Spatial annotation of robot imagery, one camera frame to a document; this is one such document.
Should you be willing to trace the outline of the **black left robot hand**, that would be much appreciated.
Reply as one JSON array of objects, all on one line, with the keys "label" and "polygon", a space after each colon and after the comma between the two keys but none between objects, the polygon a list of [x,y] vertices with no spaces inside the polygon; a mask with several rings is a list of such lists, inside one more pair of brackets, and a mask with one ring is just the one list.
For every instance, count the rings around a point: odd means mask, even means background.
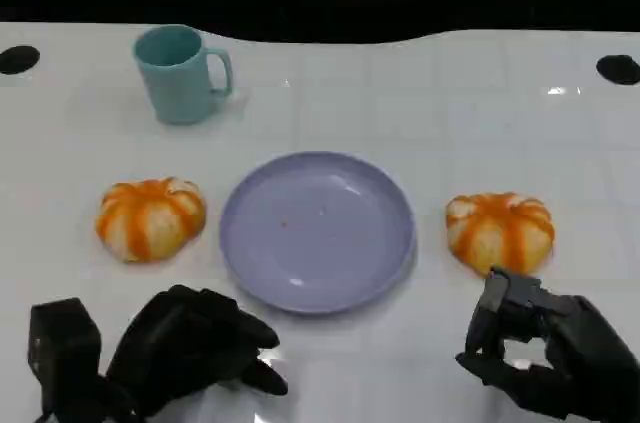
[{"label": "black left robot hand", "polygon": [[144,417],[214,384],[239,381],[284,396],[285,379],[259,359],[276,332],[214,291],[174,285],[155,295],[121,338],[106,372]]}]

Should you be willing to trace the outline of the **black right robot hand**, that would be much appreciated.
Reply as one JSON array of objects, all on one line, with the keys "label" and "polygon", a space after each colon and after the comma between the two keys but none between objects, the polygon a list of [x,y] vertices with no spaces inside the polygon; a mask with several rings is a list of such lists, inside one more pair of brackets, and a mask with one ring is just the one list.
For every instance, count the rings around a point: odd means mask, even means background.
[{"label": "black right robot hand", "polygon": [[[507,340],[545,343],[547,365],[519,369]],[[556,295],[539,279],[491,268],[457,362],[520,408],[564,420],[639,419],[639,362],[600,311],[580,295]]]}]

